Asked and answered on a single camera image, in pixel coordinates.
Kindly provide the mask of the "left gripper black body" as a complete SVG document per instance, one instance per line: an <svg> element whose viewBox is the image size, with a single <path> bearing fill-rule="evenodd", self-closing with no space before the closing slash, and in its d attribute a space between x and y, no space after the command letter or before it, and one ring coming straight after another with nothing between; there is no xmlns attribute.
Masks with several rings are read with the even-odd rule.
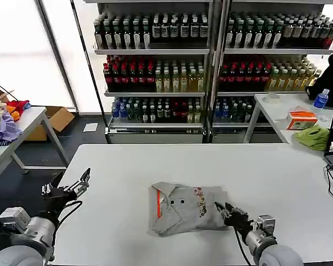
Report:
<svg viewBox="0 0 333 266"><path fill-rule="evenodd" d="M66 204L77 199L63 190L64 187L57 187L52 189L50 194L43 196L46 208L39 211L40 217L49 219L50 221L56 221Z"/></svg>

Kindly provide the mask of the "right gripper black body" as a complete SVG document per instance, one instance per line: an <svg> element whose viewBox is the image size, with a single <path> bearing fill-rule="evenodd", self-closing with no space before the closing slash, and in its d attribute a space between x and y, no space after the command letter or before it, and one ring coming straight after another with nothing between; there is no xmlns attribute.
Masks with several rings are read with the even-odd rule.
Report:
<svg viewBox="0 0 333 266"><path fill-rule="evenodd" d="M246 212L239 209L227 211L225 214L224 222L227 226L232 226L239 233L249 233L254 229L254 221L249 219Z"/></svg>

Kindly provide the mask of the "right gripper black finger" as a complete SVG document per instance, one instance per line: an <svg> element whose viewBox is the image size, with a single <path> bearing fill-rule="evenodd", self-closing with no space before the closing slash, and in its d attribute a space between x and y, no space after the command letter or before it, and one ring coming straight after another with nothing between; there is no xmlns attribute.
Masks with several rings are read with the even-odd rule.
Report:
<svg viewBox="0 0 333 266"><path fill-rule="evenodd" d="M214 204L223 220L229 219L231 217L231 204L227 202L225 202L224 204L214 202Z"/></svg>
<svg viewBox="0 0 333 266"><path fill-rule="evenodd" d="M237 207L232 206L228 202L225 202L225 213L227 217L237 217L241 215L241 212Z"/></svg>

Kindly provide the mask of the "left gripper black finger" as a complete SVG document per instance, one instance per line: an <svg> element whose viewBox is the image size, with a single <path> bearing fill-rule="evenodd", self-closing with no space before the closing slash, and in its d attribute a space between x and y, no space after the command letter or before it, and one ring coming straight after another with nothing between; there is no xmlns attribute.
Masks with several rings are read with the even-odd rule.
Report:
<svg viewBox="0 0 333 266"><path fill-rule="evenodd" d="M69 195L73 195L75 198L79 198L83 193L86 192L86 190L90 186L90 171L91 169L87 168L78 181L64 188L63 191L68 193Z"/></svg>
<svg viewBox="0 0 333 266"><path fill-rule="evenodd" d="M58 187L61 179L62 179L62 174L61 173L53 175L53 178L51 179L51 181L49 183L47 183L47 184L45 184L45 185L42 186L41 195L45 196L45 195L50 194L50 192L52 191L52 189Z"/></svg>

